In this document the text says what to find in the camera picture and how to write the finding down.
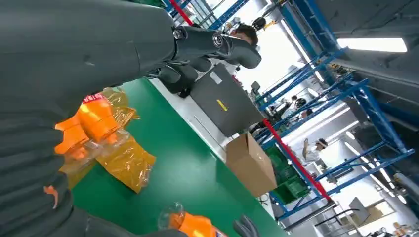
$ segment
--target orange object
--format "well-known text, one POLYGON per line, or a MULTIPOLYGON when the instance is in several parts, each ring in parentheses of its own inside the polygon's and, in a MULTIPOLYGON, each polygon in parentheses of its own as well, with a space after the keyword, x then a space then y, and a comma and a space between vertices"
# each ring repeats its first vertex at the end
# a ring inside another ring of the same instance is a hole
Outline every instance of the orange object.
POLYGON ((57 205, 58 205, 58 192, 57 192, 57 190, 55 190, 54 186, 49 185, 49 186, 44 186, 43 191, 46 194, 51 194, 51 195, 54 196, 54 206, 52 207, 52 209, 56 209, 57 205))
POLYGON ((67 154, 75 160, 81 160, 87 156, 83 144, 89 141, 89 138, 84 133, 77 116, 57 124, 55 129, 63 131, 64 135, 63 142, 55 146, 57 154, 67 154))
POLYGON ((120 128, 113 118, 112 107, 101 94, 88 95, 77 111, 77 116, 86 133, 95 141, 114 144, 118 138, 115 132, 120 128))
POLYGON ((159 217, 160 229, 177 229, 188 237, 227 237, 211 220, 204 216, 194 216, 183 210, 183 206, 175 203, 159 217))

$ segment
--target orange plastic part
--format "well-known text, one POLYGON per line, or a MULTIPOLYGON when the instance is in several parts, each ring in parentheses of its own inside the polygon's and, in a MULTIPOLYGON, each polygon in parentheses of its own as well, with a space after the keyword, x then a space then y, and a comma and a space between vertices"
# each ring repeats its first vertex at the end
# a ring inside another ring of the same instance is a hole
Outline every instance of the orange plastic part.
POLYGON ((188 237, 227 237, 223 232, 214 227, 211 220, 204 216, 193 216, 184 212, 179 214, 171 214, 170 226, 179 229, 188 237))
POLYGON ((55 129, 63 131, 63 142, 55 146, 57 154, 65 154, 69 150, 72 151, 73 158, 83 159, 87 151, 83 148, 83 143, 89 138, 83 131, 77 116, 73 116, 68 120, 61 122, 55 126, 55 129))
POLYGON ((113 118, 111 105, 101 93, 86 96, 77 115, 84 130, 95 142, 106 140, 114 144, 117 141, 114 132, 119 125, 113 118))

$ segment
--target black hair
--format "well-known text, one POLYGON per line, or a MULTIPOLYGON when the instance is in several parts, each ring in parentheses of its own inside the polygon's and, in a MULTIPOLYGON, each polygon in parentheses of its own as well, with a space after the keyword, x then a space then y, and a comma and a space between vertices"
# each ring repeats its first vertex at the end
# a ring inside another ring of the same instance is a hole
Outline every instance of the black hair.
POLYGON ((251 39, 251 45, 254 47, 256 47, 257 43, 259 43, 259 38, 257 37, 256 29, 249 25, 240 24, 237 27, 236 32, 243 33, 247 37, 249 37, 251 39))
POLYGON ((327 143, 327 141, 323 138, 319 138, 319 142, 325 144, 326 146, 328 146, 329 144, 327 143))
POLYGON ((311 110, 311 109, 307 109, 306 111, 305 111, 305 114, 307 115, 307 116, 309 116, 310 114, 312 114, 313 113, 313 111, 311 110))
POLYGON ((305 104, 307 104, 307 100, 305 100, 304 98, 299 98, 295 101, 295 106, 297 108, 301 108, 305 104))
POLYGON ((256 31, 260 31, 263 28, 265 28, 266 26, 266 20, 263 17, 258 17, 256 18, 256 20, 253 21, 253 23, 251 24, 251 26, 256 30, 256 31))

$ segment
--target green work surface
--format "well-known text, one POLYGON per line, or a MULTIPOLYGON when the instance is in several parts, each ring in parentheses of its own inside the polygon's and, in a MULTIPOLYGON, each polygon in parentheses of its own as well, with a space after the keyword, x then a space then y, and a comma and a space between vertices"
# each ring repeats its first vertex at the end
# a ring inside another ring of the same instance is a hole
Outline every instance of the green work surface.
POLYGON ((149 185, 139 194, 95 166, 74 188, 75 205, 136 234, 154 232, 163 208, 181 203, 194 215, 210 218, 230 237, 242 214, 261 237, 285 233, 210 148, 146 79, 123 85, 141 120, 128 131, 157 157, 149 185))

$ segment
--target yellow label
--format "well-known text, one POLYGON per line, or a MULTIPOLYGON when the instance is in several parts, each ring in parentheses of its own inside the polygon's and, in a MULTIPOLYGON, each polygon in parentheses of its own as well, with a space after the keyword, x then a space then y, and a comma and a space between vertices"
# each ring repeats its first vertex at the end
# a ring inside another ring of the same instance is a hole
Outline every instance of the yellow label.
POLYGON ((220 104, 220 106, 223 108, 224 111, 228 110, 228 108, 222 103, 221 100, 217 100, 217 102, 220 104))

